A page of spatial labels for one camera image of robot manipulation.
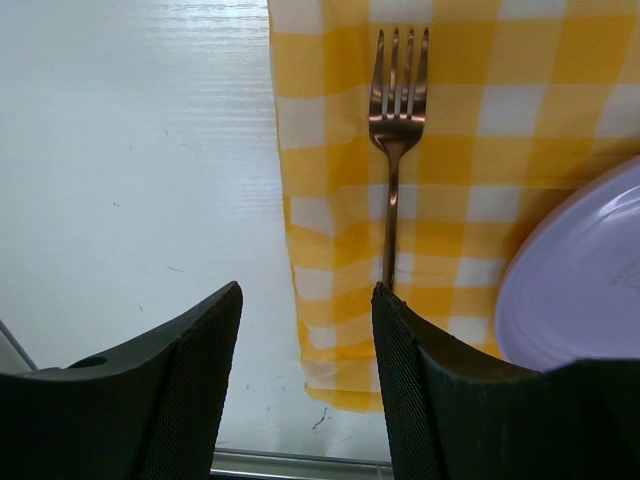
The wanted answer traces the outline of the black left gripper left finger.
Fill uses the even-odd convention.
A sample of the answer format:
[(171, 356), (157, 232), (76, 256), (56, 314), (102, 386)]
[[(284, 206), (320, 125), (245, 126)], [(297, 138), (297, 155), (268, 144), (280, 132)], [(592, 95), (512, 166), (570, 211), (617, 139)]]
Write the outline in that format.
[(242, 290), (66, 368), (1, 378), (5, 479), (206, 479)]

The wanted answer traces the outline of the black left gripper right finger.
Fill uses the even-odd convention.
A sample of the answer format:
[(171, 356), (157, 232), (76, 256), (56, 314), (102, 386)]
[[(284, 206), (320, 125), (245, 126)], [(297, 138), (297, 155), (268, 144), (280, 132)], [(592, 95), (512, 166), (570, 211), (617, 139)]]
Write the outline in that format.
[(427, 322), (384, 285), (372, 325), (398, 479), (635, 479), (639, 364), (528, 370)]

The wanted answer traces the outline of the purple plastic plate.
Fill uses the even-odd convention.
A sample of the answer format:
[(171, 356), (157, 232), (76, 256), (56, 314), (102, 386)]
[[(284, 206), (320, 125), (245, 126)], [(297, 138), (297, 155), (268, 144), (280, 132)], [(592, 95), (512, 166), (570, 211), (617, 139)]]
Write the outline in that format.
[(639, 356), (639, 160), (558, 205), (509, 265), (495, 308), (504, 359), (545, 371)]

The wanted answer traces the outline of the copper fork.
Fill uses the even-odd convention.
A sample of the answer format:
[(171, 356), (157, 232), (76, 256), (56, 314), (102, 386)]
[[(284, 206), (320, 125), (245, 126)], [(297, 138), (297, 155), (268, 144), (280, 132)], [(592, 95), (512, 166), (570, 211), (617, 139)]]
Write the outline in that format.
[(394, 286), (399, 177), (402, 157), (420, 141), (426, 123), (430, 31), (408, 33), (400, 55), (400, 33), (393, 32), (390, 63), (384, 62), (385, 35), (379, 32), (369, 96), (368, 126), (373, 145), (388, 159), (388, 193), (382, 261), (382, 283)]

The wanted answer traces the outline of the yellow white checkered cloth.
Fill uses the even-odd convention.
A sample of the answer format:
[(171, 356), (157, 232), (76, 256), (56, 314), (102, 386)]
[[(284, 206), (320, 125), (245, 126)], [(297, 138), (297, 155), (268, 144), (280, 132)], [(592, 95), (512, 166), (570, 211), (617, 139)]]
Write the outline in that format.
[(576, 188), (639, 152), (635, 1), (272, 1), (271, 71), (306, 392), (381, 409), (371, 297), (388, 162), (368, 134), (379, 38), (428, 38), (400, 163), (395, 291), (490, 355), (503, 272)]

